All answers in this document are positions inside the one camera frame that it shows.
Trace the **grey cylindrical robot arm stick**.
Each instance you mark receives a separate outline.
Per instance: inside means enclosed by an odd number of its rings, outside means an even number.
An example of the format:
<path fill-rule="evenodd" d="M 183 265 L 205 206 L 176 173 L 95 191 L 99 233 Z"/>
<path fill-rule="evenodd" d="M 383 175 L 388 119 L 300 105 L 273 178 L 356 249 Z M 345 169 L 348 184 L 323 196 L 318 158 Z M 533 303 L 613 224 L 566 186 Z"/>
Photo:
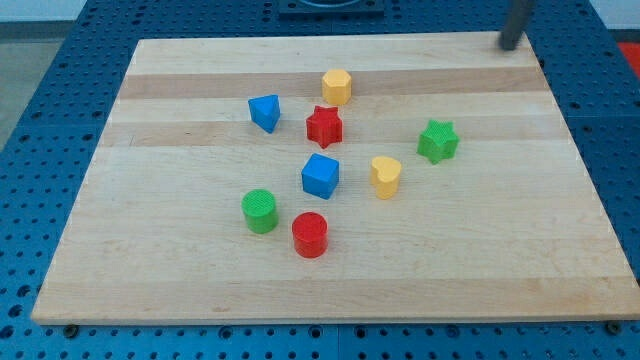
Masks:
<path fill-rule="evenodd" d="M 498 45 L 504 51 L 514 51 L 524 34 L 535 7 L 535 0 L 512 0 Z"/>

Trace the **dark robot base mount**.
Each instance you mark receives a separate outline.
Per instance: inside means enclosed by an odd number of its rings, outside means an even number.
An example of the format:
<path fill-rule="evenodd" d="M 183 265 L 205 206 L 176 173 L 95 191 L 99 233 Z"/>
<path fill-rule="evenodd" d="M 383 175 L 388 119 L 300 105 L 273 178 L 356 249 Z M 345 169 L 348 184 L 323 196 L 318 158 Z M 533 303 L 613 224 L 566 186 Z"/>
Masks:
<path fill-rule="evenodd" d="M 384 0 L 277 0 L 280 17 L 381 15 Z"/>

